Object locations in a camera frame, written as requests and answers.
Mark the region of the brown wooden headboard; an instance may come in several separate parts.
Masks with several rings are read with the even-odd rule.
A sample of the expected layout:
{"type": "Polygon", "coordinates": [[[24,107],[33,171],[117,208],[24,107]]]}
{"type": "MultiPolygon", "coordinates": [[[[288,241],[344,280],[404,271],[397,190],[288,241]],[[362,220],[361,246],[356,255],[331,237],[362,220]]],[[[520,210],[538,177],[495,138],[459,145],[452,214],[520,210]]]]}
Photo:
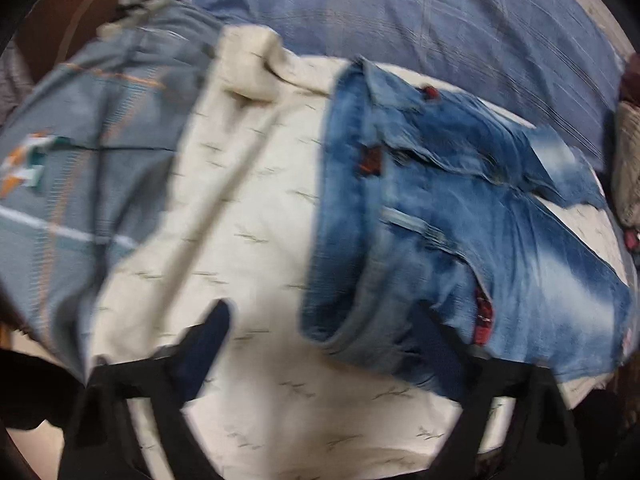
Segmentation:
{"type": "Polygon", "coordinates": [[[38,0],[17,27],[15,42],[32,81],[68,60],[117,14],[118,0],[38,0]]]}

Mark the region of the striped beige pillow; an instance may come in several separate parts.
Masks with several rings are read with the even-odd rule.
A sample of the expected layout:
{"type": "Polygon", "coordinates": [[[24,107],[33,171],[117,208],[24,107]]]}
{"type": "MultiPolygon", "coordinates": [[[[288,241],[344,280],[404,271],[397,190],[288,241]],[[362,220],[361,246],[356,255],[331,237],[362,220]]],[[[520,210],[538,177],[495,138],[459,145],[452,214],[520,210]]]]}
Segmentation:
{"type": "Polygon", "coordinates": [[[640,117],[639,107],[620,101],[615,114],[612,196],[620,223],[639,227],[640,117]]]}

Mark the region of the white power strip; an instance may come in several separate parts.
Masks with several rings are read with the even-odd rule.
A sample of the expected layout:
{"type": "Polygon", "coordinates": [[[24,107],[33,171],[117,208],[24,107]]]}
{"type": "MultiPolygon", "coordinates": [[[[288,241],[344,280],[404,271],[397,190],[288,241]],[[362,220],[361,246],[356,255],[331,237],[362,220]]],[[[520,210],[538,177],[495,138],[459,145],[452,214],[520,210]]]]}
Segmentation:
{"type": "Polygon", "coordinates": [[[96,36],[103,40],[118,36],[124,29],[146,22],[168,3],[170,0],[117,0],[114,20],[100,25],[96,29],[96,36]]]}

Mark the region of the blue plaid pillow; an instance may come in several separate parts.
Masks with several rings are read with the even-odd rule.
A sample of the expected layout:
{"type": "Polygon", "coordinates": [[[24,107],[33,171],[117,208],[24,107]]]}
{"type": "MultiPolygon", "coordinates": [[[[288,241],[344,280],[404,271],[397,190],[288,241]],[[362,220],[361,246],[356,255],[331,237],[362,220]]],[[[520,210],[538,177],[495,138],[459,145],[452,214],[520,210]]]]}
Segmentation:
{"type": "Polygon", "coordinates": [[[605,171],[623,59],[578,0],[191,0],[299,54],[393,64],[549,125],[605,171]]]}

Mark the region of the grey-blue plaid bedsheet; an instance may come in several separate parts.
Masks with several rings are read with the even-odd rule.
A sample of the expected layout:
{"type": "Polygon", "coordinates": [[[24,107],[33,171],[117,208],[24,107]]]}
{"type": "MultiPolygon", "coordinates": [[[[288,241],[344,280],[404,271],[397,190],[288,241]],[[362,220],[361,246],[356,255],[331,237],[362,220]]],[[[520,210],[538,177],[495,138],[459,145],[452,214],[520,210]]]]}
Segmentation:
{"type": "Polygon", "coordinates": [[[100,289],[155,230],[222,23],[156,0],[47,74],[1,131],[1,293],[74,375],[100,289]]]}

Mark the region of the cream leaf-print blanket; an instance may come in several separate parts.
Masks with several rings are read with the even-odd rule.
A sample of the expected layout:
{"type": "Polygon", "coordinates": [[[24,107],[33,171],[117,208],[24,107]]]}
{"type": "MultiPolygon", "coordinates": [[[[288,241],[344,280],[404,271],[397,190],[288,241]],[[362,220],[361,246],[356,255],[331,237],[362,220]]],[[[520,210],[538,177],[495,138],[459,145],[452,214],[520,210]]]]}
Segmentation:
{"type": "MultiPolygon", "coordinates": [[[[213,301],[230,301],[230,333],[186,409],[205,455],[229,479],[417,471],[461,410],[435,391],[335,359],[300,329],[322,136],[337,79],[359,60],[297,56],[270,28],[226,27],[180,141],[163,220],[100,298],[92,350],[116,361],[173,344],[213,301]]],[[[418,88],[473,96],[373,64],[418,88]]],[[[479,100],[502,118],[547,127],[479,100]]],[[[575,206],[562,220],[626,278],[639,312],[636,272],[611,211],[575,206]]],[[[578,404],[613,372],[559,381],[565,400],[578,404]]]]}

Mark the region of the blue denim jeans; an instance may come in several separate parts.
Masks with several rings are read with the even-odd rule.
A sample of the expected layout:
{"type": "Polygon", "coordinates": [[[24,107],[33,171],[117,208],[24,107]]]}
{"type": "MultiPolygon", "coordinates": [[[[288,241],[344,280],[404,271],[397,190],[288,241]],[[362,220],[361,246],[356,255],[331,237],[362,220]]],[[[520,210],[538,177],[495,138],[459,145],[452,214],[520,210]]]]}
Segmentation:
{"type": "Polygon", "coordinates": [[[300,329],[335,359],[441,396],[415,307],[488,358],[560,382],[611,373],[637,343],[637,299],[563,222],[575,206],[608,209],[553,129],[353,62],[322,136],[300,329]]]}

